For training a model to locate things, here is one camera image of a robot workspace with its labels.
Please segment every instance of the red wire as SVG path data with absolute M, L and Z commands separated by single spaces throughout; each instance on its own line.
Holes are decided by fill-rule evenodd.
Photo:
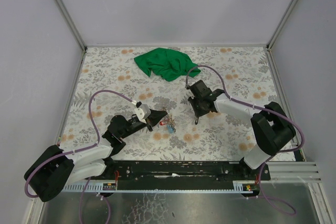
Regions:
M 118 182 L 118 177 L 119 177 L 119 171 L 118 170 L 115 171 L 114 174 L 116 175 L 116 181 L 115 181 L 115 184 L 116 184 L 115 186 L 116 187 L 115 188 L 117 188 L 117 186 L 118 186 L 117 182 Z

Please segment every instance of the cable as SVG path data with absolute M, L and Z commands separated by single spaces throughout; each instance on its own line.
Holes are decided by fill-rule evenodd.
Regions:
M 263 110 L 263 111 L 266 111 L 266 112 L 268 112 L 268 113 L 274 114 L 274 115 L 276 115 L 276 116 L 278 116 L 278 117 L 280 117 L 280 118 L 286 120 L 287 122 L 289 122 L 290 124 L 292 124 L 292 125 L 298 130 L 298 132 L 300 133 L 300 137 L 301 137 L 301 143 L 300 143 L 297 147 L 295 147 L 295 148 L 288 149 L 288 150 L 280 150 L 278 153 L 283 153 L 283 152 L 295 152 L 295 151 L 297 151 L 297 150 L 299 150 L 299 149 L 301 149 L 301 148 L 303 147 L 303 145 L 304 145 L 304 143 L 305 143 L 305 141 L 306 141 L 306 140 L 305 140 L 305 135 L 303 134 L 302 129 L 301 129 L 295 122 L 293 122 L 290 118 L 288 118 L 288 117 L 286 117 L 286 116 L 284 116 L 284 115 L 281 115 L 280 113 L 275 112 L 275 111 L 273 111 L 273 110 L 269 110 L 269 109 L 267 109 L 267 108 L 260 107 L 260 106 L 255 106 L 254 104 L 250 104 L 250 103 L 248 103 L 248 102 L 240 101 L 240 100 L 237 100 L 237 99 L 233 98 L 231 95 L 228 94 L 228 92 L 227 92 L 227 90 L 226 90 L 226 87 L 225 87 L 225 83 L 224 83 L 224 79 L 223 79 L 223 77 L 222 77 L 222 76 L 221 76 L 221 75 L 220 75 L 214 68 L 209 67 L 209 66 L 206 66 L 206 65 L 198 65 L 198 66 L 193 67 L 192 69 L 190 69 L 189 72 L 188 72 L 187 75 L 186 75 L 186 78 L 185 78 L 185 85 L 186 85 L 186 87 L 188 87 L 188 78 L 189 78 L 189 74 L 190 74 L 191 71 L 193 71 L 195 68 L 199 68 L 199 67 L 209 68 L 209 69 L 211 69 L 212 71 L 214 71 L 214 72 L 218 75 L 219 79 L 220 79 L 221 82 L 222 82 L 224 93 L 225 93 L 225 95 L 226 95 L 230 100 L 232 100 L 232 101 L 234 101 L 234 102 L 236 102 L 236 103 L 239 103 L 239 104 L 242 104 L 242 105 L 251 107 L 251 108 L 253 108 L 253 109 L 255 108 L 255 109 Z M 262 171 L 263 171 L 263 168 L 264 168 L 265 165 L 266 165 L 266 162 L 264 162 L 264 163 L 261 165 L 261 167 L 260 167 L 260 172 L 259 172 L 259 187 L 260 187 L 260 192 L 261 192 L 262 195 L 263 195 L 263 198 L 266 199 L 267 202 L 268 202 L 272 207 L 274 207 L 275 209 L 277 209 L 279 212 L 281 212 L 281 213 L 283 213 L 283 214 L 285 214 L 285 215 L 289 215 L 289 216 L 294 216 L 294 215 L 296 215 L 296 213 L 297 213 L 297 212 L 296 212 L 296 209 L 295 209 L 291 204 L 289 204 L 288 202 L 286 202 L 286 201 L 284 201 L 284 200 L 282 200 L 282 199 L 279 199 L 279 198 L 268 197 L 268 196 L 265 195 L 265 193 L 264 193 L 264 191 L 263 191 L 263 189 L 262 189 L 262 187 L 261 187 L 261 173 L 262 173 Z M 272 202 L 270 202 L 270 200 L 277 200 L 277 201 L 280 201 L 280 202 L 286 204 L 287 206 L 289 206 L 289 207 L 293 210 L 293 213 L 283 211 L 282 209 L 280 209 L 280 208 L 278 208 L 277 206 L 275 206 Z
M 91 177 L 89 177 L 89 178 L 88 178 L 88 181 L 86 181 L 86 184 L 85 184 L 85 186 L 84 186 L 84 188 L 83 188 L 83 191 L 82 191 L 82 193 L 80 194 L 80 200 L 79 200 L 79 213 L 78 213 L 78 214 L 79 214 L 79 222 L 80 222 L 80 224 L 84 224 L 83 216 L 82 216 L 82 203 L 83 203 L 84 192 L 85 192 L 86 188 L 88 187 L 88 184 L 89 184 L 90 180 L 91 180 Z M 110 221 L 110 218 L 111 218 L 111 206 L 110 206 L 110 204 L 109 204 L 109 201 L 106 199 L 106 197 L 101 196 L 101 199 L 103 199 L 103 200 L 106 202 L 106 204 L 107 204 L 107 208 L 108 208 L 109 215 L 107 216 L 107 221 L 105 222 L 105 224 L 108 224 L 109 221 Z
M 55 156 L 53 156 L 53 157 L 51 157 L 51 158 L 45 160 L 45 161 L 42 162 L 40 165 L 38 165 L 38 166 L 32 171 L 32 173 L 28 176 L 27 181 L 26 181 L 26 183 L 25 183 L 25 194 L 26 194 L 29 198 L 37 198 L 37 197 L 38 197 L 38 195 L 32 195 L 32 194 L 29 193 L 29 191 L 28 191 L 28 185 L 29 185 L 29 183 L 30 183 L 30 181 L 31 181 L 31 178 L 32 178 L 32 177 L 33 177 L 33 176 L 34 176 L 34 175 L 35 175 L 35 174 L 36 174 L 36 173 L 37 173 L 43 166 L 45 166 L 45 165 L 48 164 L 49 162 L 51 162 L 51 161 L 53 161 L 53 160 L 55 160 L 55 159 L 57 159 L 57 158 L 59 158 L 59 157 L 66 156 L 66 155 L 69 155 L 69 154 L 78 153 L 78 152 L 82 152 L 82 151 L 86 151 L 86 150 L 89 150 L 89 149 L 91 149 L 91 148 L 96 147 L 96 146 L 99 144 L 99 142 L 100 142 L 100 135 L 99 135 L 98 128 L 97 128 L 97 126 L 96 126 L 96 124 L 94 123 L 94 120 L 93 120 L 92 111 L 91 111 L 91 105 L 92 105 L 92 101 L 93 101 L 93 99 L 95 98 L 95 96 L 96 96 L 97 94 L 99 94 L 99 93 L 102 93 L 102 92 L 113 93 L 113 94 L 116 94 L 116 95 L 118 95 L 118 96 L 120 96 L 120 97 L 126 99 L 126 100 L 129 101 L 129 102 L 132 102 L 132 100 L 131 100 L 130 98 L 124 96 L 123 94 L 120 94 L 120 93 L 118 93 L 118 92 L 115 92 L 115 91 L 113 91 L 113 90 L 99 90 L 99 91 L 97 91 L 96 93 L 94 93 L 94 94 L 91 96 L 90 101 L 89 101 L 89 116 L 90 116 L 91 123 L 92 123 L 92 125 L 93 125 L 93 127 L 94 127 L 94 130 L 96 131 L 96 134 L 97 134 L 97 142 L 94 143 L 94 144 L 92 144 L 92 145 L 90 145 L 90 146 L 88 146 L 88 147 L 80 148 L 80 149 L 77 149 L 77 150 L 74 150 L 74 151 L 70 151 L 70 152 L 64 152 L 64 153 L 57 154 L 57 155 L 55 155 Z M 85 185 L 85 187 L 84 187 L 84 190 L 83 190 L 82 194 L 83 194 L 84 191 L 86 190 L 86 187 L 87 187 L 87 185 L 89 184 L 89 181 L 90 181 L 90 179 L 88 179 L 88 181 L 86 182 L 86 185 Z M 109 205 L 109 204 L 108 204 L 108 207 L 109 207 L 109 216 L 108 216 L 108 220 L 107 220 L 106 223 L 109 222 L 109 220 L 110 220 L 110 215 L 111 215 L 111 208 L 110 208 L 110 205 Z

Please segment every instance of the floral mat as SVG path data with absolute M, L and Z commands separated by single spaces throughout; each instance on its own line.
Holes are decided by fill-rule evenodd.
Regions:
M 195 125 L 195 115 L 187 98 L 185 76 L 167 82 L 160 76 L 146 76 L 133 58 L 154 48 L 88 48 L 75 95 L 67 117 L 61 147 L 79 148 L 95 142 L 96 133 L 88 114 L 93 93 L 110 89 L 141 101 L 155 110 L 166 108 L 175 122 L 175 133 L 166 126 L 153 132 L 143 129 L 125 138 L 125 148 L 113 159 L 238 161 L 256 144 L 252 128 L 231 115 L 209 113 Z M 197 64 L 214 67 L 223 75 L 228 92 L 255 104 L 277 101 L 275 87 L 263 47 L 174 47 Z M 190 83 L 203 80 L 212 90 L 221 88 L 218 77 L 201 69 Z M 114 115 L 129 119 L 131 103 L 111 93 L 101 93 L 92 104 L 92 114 L 102 135 Z M 275 161 L 294 161 L 293 153 L 281 153 Z

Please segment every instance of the white panel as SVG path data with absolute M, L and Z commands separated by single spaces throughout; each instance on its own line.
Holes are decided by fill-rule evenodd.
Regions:
M 53 0 L 0 0 L 0 216 L 21 223 L 23 175 L 55 143 L 81 51 Z
M 273 49 L 294 117 L 336 214 L 336 1 L 300 0 Z
M 87 45 L 266 44 L 291 0 L 63 0 Z

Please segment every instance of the small object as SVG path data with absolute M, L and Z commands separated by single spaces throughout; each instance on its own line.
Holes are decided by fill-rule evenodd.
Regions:
M 167 129 L 170 134 L 173 134 L 175 132 L 175 129 L 171 127 L 170 125 L 167 125 Z

